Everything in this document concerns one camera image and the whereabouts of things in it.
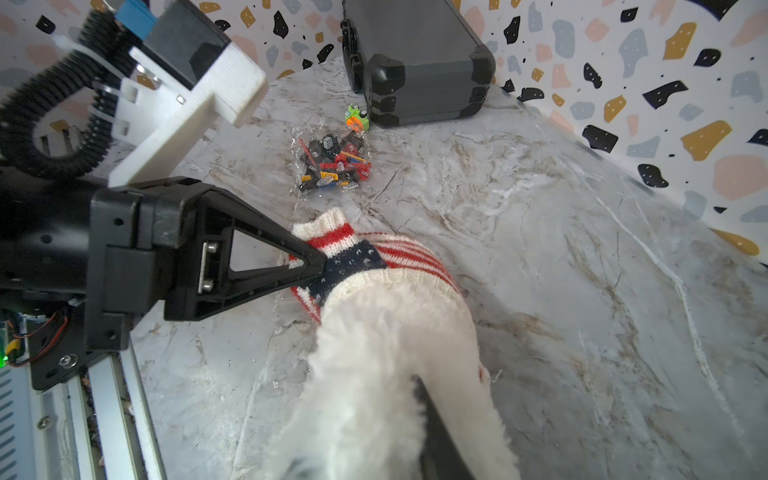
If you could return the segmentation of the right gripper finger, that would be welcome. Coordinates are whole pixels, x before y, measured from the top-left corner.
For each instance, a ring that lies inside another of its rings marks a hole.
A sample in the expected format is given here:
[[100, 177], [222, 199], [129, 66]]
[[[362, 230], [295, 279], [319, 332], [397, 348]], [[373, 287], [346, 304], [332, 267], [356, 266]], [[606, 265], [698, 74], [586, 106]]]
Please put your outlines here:
[[459, 450], [454, 444], [425, 384], [415, 380], [415, 397], [424, 406], [425, 431], [421, 456], [421, 476], [426, 480], [473, 480]]

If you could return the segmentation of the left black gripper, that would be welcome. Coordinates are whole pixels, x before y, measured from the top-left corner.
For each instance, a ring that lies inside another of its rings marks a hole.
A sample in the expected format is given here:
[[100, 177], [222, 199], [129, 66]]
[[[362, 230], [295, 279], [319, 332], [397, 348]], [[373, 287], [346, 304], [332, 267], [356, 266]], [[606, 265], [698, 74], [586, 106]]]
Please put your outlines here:
[[327, 257], [231, 192], [176, 177], [108, 187], [1, 171], [1, 304], [85, 301], [84, 342], [126, 349], [160, 300], [200, 321], [304, 286]]

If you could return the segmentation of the white teddy bear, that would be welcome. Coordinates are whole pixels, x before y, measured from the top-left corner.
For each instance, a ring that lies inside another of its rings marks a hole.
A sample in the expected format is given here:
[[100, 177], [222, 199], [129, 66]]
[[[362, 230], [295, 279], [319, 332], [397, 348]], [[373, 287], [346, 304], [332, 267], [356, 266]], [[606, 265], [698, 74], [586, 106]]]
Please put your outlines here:
[[322, 307], [308, 364], [265, 478], [418, 479], [428, 404], [473, 477], [519, 477], [471, 313], [441, 278], [381, 269], [341, 281]]

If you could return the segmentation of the red white striped sweater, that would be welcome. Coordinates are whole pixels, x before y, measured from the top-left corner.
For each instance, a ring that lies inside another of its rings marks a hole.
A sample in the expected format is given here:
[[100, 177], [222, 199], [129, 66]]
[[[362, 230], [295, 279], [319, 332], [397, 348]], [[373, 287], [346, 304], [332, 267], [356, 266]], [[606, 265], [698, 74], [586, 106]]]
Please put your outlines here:
[[332, 292], [343, 282], [360, 275], [394, 281], [425, 281], [458, 292], [458, 286], [438, 257], [421, 242], [408, 236], [384, 232], [357, 232], [343, 211], [333, 208], [315, 220], [297, 223], [292, 234], [326, 256], [321, 276], [303, 287], [293, 287], [293, 295], [317, 324]]

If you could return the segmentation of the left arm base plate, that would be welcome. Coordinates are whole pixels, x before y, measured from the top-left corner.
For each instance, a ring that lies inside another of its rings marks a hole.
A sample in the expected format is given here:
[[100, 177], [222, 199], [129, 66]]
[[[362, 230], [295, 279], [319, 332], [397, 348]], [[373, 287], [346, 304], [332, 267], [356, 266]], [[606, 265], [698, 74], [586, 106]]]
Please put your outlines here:
[[34, 390], [83, 375], [106, 355], [87, 346], [84, 296], [43, 299], [1, 292], [1, 365], [27, 368]]

